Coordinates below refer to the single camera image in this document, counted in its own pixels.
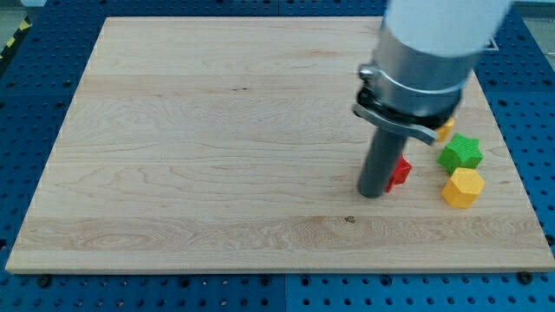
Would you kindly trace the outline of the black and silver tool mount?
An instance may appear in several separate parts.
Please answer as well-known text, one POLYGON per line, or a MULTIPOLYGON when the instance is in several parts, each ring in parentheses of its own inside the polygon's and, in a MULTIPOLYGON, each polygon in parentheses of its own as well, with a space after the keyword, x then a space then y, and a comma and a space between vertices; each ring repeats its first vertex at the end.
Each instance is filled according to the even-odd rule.
POLYGON ((410 88, 374 63, 359 66, 362 85, 352 111, 381 130, 412 137, 428 145, 450 119, 460 101, 460 85, 436 90, 410 88))

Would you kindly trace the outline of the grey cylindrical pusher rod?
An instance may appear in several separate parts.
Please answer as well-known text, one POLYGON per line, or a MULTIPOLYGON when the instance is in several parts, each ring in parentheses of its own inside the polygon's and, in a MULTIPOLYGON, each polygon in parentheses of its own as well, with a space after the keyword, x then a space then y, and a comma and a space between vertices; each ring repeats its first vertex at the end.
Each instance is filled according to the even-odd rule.
POLYGON ((366 198, 379 198, 385 192, 407 137, 377 128, 364 160, 357 190, 366 198))

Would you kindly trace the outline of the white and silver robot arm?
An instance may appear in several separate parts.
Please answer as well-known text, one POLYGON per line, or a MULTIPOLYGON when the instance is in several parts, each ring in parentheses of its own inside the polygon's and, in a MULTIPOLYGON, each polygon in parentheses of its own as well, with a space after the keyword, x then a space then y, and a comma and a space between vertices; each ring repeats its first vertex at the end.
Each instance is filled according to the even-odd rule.
POLYGON ((510 0, 392 0, 372 59, 358 69, 353 113, 375 134, 357 189, 367 198, 386 190, 409 138, 428 145, 459 105, 473 66, 497 33, 510 0))

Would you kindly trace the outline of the yellow block behind arm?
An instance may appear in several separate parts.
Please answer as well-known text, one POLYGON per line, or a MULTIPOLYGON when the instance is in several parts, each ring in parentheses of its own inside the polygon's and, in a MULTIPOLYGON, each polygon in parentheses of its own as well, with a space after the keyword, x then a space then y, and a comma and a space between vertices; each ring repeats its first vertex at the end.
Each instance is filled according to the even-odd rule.
POLYGON ((436 128, 435 129, 435 132, 437 134, 436 141, 437 142, 445 141, 448 135, 451 133, 451 130, 453 129, 454 125, 455 125, 455 118, 450 117, 442 126, 436 128))

